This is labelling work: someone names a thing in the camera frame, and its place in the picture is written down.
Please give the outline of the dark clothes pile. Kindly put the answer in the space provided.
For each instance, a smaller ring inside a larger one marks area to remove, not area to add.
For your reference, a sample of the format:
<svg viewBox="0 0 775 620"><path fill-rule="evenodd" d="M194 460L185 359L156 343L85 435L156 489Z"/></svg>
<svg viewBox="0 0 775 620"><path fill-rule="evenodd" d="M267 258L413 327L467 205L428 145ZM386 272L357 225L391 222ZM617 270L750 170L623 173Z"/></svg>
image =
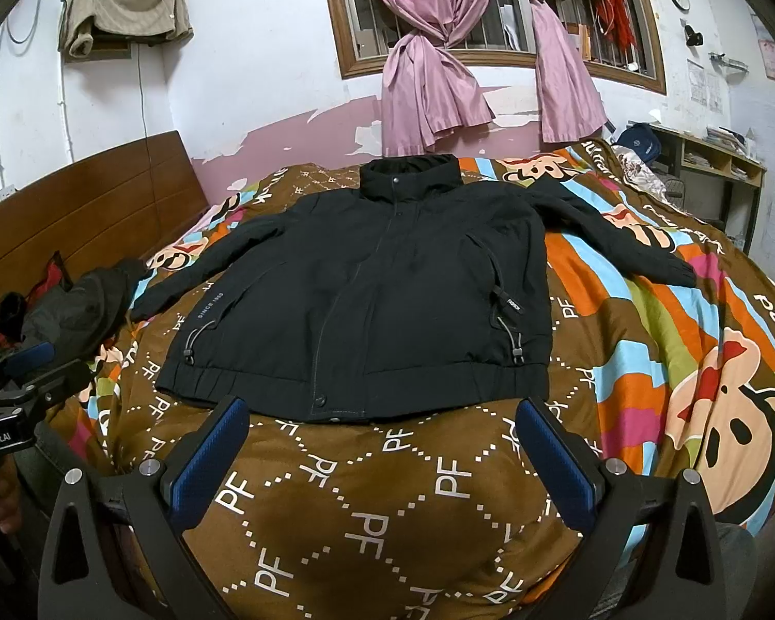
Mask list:
<svg viewBox="0 0 775 620"><path fill-rule="evenodd" d="M0 300L0 354L50 343L51 367L90 360L116 339L138 284L149 274L140 259L96 267L73 282L43 280L37 297L10 291Z"/></svg>

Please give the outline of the red hanging garment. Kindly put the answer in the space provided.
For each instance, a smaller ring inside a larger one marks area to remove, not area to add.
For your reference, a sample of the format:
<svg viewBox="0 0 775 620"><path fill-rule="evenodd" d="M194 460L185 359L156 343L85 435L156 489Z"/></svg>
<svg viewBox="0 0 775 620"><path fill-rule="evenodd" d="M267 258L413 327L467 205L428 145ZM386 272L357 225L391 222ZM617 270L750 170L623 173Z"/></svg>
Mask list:
<svg viewBox="0 0 775 620"><path fill-rule="evenodd" d="M602 34L622 53L630 52L636 43L631 28L627 0L592 0Z"/></svg>

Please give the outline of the pink curtain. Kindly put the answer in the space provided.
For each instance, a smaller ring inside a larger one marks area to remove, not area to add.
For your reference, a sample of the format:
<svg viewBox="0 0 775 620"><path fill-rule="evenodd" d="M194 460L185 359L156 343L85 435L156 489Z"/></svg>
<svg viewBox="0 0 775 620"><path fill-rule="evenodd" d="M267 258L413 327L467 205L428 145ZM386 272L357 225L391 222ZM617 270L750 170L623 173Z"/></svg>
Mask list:
<svg viewBox="0 0 775 620"><path fill-rule="evenodd" d="M421 156L456 130L492 121L474 75L453 56L490 0L382 0L409 27L382 70L382 150Z"/></svg>
<svg viewBox="0 0 775 620"><path fill-rule="evenodd" d="M606 123L602 98L563 21L545 0L531 2L541 140L578 142Z"/></svg>

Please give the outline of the black zip jacket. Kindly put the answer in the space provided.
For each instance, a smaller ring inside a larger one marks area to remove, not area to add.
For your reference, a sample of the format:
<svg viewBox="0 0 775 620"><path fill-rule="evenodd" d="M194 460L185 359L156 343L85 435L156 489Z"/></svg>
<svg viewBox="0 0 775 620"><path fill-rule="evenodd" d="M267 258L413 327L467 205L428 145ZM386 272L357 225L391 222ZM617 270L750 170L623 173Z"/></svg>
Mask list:
<svg viewBox="0 0 775 620"><path fill-rule="evenodd" d="M696 282L561 182L470 183L441 154L368 162L355 188L239 225L131 316L201 291L157 379L195 405L236 396L280 419L376 421L541 397L551 232L584 239L626 276Z"/></svg>

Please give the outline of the right pink curtain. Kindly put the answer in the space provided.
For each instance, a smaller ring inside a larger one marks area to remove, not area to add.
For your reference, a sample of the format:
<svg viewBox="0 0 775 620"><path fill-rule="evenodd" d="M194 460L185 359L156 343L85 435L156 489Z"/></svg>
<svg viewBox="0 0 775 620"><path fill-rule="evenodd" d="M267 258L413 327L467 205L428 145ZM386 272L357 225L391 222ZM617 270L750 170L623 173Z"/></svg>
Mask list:
<svg viewBox="0 0 775 620"><path fill-rule="evenodd" d="M531 2L541 140L578 142L606 123L602 98L563 21L545 0Z"/></svg>

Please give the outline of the left pink curtain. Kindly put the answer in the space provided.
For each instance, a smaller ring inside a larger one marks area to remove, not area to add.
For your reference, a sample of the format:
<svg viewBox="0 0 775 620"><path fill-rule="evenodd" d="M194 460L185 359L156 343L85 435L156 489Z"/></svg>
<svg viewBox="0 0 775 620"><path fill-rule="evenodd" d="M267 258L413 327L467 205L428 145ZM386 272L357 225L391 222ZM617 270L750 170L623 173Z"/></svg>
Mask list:
<svg viewBox="0 0 775 620"><path fill-rule="evenodd" d="M382 70L382 150L421 156L456 130L492 121L474 75L453 56L490 0L382 0L409 27Z"/></svg>

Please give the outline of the wooden headboard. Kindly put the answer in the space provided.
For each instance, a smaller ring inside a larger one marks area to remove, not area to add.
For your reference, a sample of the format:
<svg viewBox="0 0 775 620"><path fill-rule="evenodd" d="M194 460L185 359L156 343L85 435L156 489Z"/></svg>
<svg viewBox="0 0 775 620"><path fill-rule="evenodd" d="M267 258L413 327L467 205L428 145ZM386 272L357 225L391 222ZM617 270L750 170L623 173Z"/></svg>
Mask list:
<svg viewBox="0 0 775 620"><path fill-rule="evenodd" d="M0 201L0 300L26 294L58 253L69 276L147 258L208 207L180 134L65 166Z"/></svg>

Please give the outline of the beige sweater on wall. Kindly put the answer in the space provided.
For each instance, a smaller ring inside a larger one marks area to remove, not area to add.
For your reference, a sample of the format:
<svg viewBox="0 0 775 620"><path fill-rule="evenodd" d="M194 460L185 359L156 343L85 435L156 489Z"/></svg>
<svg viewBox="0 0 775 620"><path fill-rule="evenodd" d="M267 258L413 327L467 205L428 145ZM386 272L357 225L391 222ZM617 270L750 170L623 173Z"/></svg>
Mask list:
<svg viewBox="0 0 775 620"><path fill-rule="evenodd" d="M84 60L94 50L95 34L163 43L194 35L185 0L63 0L57 51Z"/></svg>

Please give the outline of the wooden shelf desk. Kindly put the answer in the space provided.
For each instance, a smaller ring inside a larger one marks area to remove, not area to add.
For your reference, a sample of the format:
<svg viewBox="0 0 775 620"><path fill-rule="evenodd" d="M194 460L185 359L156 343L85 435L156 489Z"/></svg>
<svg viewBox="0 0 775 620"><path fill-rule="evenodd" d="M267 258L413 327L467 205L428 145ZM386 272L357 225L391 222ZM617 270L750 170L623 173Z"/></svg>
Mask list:
<svg viewBox="0 0 775 620"><path fill-rule="evenodd" d="M722 229L749 255L757 227L766 168L739 152L679 130L649 126L661 143L659 171L685 186L683 205L699 219Z"/></svg>

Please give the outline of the wooden framed window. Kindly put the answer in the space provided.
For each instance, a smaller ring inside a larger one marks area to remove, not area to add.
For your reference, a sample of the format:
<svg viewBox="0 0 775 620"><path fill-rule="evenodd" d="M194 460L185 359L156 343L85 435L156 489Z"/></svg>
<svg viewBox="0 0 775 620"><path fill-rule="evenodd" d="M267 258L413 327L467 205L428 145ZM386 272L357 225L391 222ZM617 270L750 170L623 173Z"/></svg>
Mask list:
<svg viewBox="0 0 775 620"><path fill-rule="evenodd" d="M661 41L649 0L627 0L635 45L622 53L602 34L592 0L545 0L563 21L590 75L663 94L667 90ZM409 27L382 0L327 0L340 75L376 74ZM453 49L468 66L536 64L529 0L490 0L480 23Z"/></svg>

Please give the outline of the blue bag on desk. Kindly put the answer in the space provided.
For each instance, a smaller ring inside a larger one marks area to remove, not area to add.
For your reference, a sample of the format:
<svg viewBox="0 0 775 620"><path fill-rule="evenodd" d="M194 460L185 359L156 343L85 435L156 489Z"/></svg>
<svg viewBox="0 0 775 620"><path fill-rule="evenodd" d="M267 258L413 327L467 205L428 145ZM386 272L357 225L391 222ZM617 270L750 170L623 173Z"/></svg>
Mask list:
<svg viewBox="0 0 775 620"><path fill-rule="evenodd" d="M644 164L655 161L662 151L661 142L649 123L634 123L628 126L618 136L617 144L630 148Z"/></svg>

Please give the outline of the crumpled patterned fabric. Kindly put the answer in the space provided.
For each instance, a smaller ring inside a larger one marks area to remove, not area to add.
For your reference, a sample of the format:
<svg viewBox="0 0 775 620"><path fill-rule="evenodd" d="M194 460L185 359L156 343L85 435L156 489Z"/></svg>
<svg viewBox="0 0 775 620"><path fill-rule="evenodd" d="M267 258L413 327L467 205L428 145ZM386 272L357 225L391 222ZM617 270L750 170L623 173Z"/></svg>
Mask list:
<svg viewBox="0 0 775 620"><path fill-rule="evenodd" d="M614 144L613 152L617 161L620 162L620 166L623 169L623 178L628 185L633 186L638 191L647 193L647 195L654 196L655 199L662 203L667 203L667 186L641 160L633 148Z"/></svg>

